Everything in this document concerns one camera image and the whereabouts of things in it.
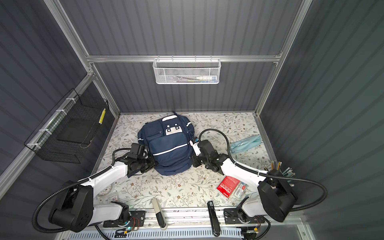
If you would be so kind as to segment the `navy blue student backpack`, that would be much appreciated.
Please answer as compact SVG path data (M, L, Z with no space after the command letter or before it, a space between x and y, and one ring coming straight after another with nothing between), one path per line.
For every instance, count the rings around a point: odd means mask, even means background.
M172 176L188 170L193 161L195 128L185 116L172 115L145 123L138 132L138 143L148 148L157 162L155 170L163 176Z

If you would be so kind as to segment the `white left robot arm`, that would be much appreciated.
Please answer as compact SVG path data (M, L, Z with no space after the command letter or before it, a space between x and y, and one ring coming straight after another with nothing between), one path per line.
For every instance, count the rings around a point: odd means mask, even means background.
M107 205L94 204L94 198L106 187L123 177L145 173L157 165L153 157L118 158L113 165L78 182L69 181L66 189L54 195L55 202L49 214L49 222L78 233L90 225L105 221L130 222L129 206L112 201Z

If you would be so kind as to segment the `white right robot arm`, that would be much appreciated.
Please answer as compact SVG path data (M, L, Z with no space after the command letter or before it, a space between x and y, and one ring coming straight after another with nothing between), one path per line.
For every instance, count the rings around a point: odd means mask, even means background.
M258 198L246 197L237 206L236 214L243 223L255 216L268 215L277 222L283 222L298 200L297 194L286 180L278 179L282 174L276 170L245 170L245 166L235 164L229 155L219 154L213 145L203 140L190 141L194 153L193 166L205 165L205 168L226 177L232 177L246 184L251 191L258 193Z

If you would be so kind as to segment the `clear pen refill pack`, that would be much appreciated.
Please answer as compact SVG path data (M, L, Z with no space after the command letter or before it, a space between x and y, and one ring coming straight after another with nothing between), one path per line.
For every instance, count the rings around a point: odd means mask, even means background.
M239 184L237 185L233 193L234 197L237 199L242 199L243 195L246 192L246 189L247 189L247 185L243 182L239 182Z

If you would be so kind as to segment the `light blue cloth pouch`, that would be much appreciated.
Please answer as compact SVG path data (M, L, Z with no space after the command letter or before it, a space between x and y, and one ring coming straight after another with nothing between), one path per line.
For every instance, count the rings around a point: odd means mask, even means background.
M260 135L254 135L242 139L240 141L234 142L230 144L231 154L238 154L242 152L246 152L252 148L256 148L262 143L262 137Z

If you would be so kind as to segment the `red card pack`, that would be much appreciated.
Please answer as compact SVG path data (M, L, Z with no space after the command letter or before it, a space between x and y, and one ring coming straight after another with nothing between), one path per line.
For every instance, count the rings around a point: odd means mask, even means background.
M233 177L226 176L217 186L217 190L224 197L229 198L232 195L232 193L235 191L239 183L240 183L239 180Z

